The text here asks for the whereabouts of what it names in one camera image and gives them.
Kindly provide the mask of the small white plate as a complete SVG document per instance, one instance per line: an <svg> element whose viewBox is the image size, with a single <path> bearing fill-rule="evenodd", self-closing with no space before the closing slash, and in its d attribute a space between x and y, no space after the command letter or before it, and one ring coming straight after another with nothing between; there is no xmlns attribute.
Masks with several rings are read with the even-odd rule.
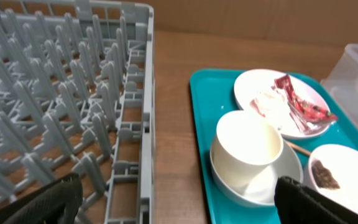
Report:
<svg viewBox="0 0 358 224"><path fill-rule="evenodd" d="M319 187L312 167L318 162L330 171L338 189ZM313 150L304 168L303 183L321 195L358 214L358 151L339 144L324 144Z"/></svg>

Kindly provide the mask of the red snack wrapper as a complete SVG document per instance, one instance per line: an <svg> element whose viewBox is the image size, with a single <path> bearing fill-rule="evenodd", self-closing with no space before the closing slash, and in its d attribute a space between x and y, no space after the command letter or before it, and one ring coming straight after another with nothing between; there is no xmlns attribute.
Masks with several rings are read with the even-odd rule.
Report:
<svg viewBox="0 0 358 224"><path fill-rule="evenodd" d="M300 98L289 75L274 80L273 86L254 98L257 111L279 131L311 134L335 123L338 117L316 104Z"/></svg>

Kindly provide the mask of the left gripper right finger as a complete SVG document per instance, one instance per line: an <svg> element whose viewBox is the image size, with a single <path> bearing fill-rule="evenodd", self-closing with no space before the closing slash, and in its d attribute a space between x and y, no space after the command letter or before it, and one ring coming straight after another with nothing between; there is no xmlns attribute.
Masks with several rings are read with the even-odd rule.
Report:
<svg viewBox="0 0 358 224"><path fill-rule="evenodd" d="M358 224L358 214L289 176L277 180L274 203L281 224Z"/></svg>

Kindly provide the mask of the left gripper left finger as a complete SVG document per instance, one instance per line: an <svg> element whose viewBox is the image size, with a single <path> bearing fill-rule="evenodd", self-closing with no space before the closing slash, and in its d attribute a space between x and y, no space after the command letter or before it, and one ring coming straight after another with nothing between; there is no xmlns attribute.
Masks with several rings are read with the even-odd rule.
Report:
<svg viewBox="0 0 358 224"><path fill-rule="evenodd" d="M83 203L80 176L71 172L0 209L0 223L74 223Z"/></svg>

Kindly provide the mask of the white cup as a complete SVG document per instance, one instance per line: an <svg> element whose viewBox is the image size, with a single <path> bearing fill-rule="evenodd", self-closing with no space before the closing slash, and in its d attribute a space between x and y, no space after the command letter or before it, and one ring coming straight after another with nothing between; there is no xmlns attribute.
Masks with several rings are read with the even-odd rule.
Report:
<svg viewBox="0 0 358 224"><path fill-rule="evenodd" d="M235 110L219 119L211 150L218 176L228 186L242 188L281 156L283 138L259 115Z"/></svg>

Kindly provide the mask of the brown food scrap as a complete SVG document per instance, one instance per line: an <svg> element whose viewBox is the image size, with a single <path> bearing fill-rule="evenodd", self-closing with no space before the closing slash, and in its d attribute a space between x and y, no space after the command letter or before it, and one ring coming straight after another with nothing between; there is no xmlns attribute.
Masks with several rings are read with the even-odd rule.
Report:
<svg viewBox="0 0 358 224"><path fill-rule="evenodd" d="M319 188L337 190L340 189L340 185L333 177L331 171L323 165L319 160L315 160L311 166L312 175L316 185Z"/></svg>

